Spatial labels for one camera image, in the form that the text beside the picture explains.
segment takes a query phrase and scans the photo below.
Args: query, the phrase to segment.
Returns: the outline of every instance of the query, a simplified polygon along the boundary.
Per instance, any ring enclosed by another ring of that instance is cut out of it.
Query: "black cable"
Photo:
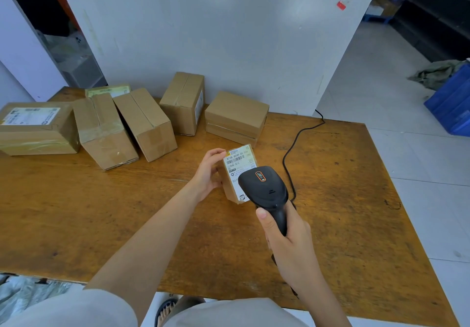
[[[292,205],[294,205],[294,200],[295,198],[297,197],[297,192],[295,191],[295,187],[294,187],[294,183],[292,182],[292,178],[291,178],[291,174],[289,174],[289,170],[287,170],[287,167],[286,167],[286,157],[287,155],[291,152],[292,148],[294,147],[295,143],[297,142],[297,139],[298,139],[298,136],[300,135],[300,133],[302,133],[303,131],[308,131],[310,129],[315,129],[315,128],[318,128],[319,126],[321,125],[324,125],[326,122],[325,122],[325,119],[323,119],[323,115],[318,111],[318,110],[315,110],[315,112],[317,112],[320,116],[321,116],[321,123],[320,124],[317,124],[313,127],[310,127],[310,128],[303,128],[301,129],[295,139],[294,139],[294,142],[292,143],[291,147],[289,148],[289,150],[287,150],[287,152],[285,153],[284,157],[282,158],[282,165],[284,166],[284,170],[286,171],[286,174],[287,174],[287,177],[289,178],[289,182],[291,183],[291,188],[292,188],[292,192],[294,193],[294,196],[292,197],[291,199],[291,202],[292,202]]]

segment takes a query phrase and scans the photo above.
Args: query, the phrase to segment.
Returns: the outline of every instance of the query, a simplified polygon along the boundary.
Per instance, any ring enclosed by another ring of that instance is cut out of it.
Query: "red sticker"
[[[346,9],[346,5],[345,5],[343,2],[341,2],[341,1],[339,1],[336,5],[337,5],[338,8],[341,9],[341,10],[345,10],[345,9]]]

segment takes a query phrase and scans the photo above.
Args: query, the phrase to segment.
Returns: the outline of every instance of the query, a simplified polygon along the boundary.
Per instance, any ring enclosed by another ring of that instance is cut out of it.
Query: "blue container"
[[[424,105],[447,132],[470,137],[470,65],[463,65]]]

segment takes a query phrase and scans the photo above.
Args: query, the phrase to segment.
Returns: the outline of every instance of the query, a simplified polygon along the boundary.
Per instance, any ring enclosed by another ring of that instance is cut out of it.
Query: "person's right arm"
[[[282,278],[297,292],[316,327],[351,327],[341,305],[321,274],[310,225],[299,216],[291,201],[287,201],[285,210],[285,237],[269,212],[262,208],[256,210]]]

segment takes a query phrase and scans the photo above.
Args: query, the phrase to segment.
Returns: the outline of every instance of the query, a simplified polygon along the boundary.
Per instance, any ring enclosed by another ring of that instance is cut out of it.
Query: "forearm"
[[[321,272],[315,273],[299,292],[316,327],[351,327],[341,305],[329,288]]]
[[[198,203],[191,185],[189,182],[150,218],[86,286],[120,296],[134,309],[139,324]]]

